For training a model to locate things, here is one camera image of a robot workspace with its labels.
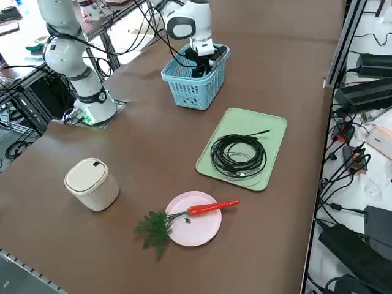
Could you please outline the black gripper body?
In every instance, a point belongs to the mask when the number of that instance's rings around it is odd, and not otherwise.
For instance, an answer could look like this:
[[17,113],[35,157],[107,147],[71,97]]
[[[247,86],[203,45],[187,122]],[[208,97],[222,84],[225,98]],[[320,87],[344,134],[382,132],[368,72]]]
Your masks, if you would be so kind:
[[214,53],[202,56],[199,55],[196,51],[194,51],[191,47],[189,47],[185,51],[184,55],[187,60],[190,60],[195,63],[195,67],[198,65],[204,65],[205,67],[206,62],[214,56]]

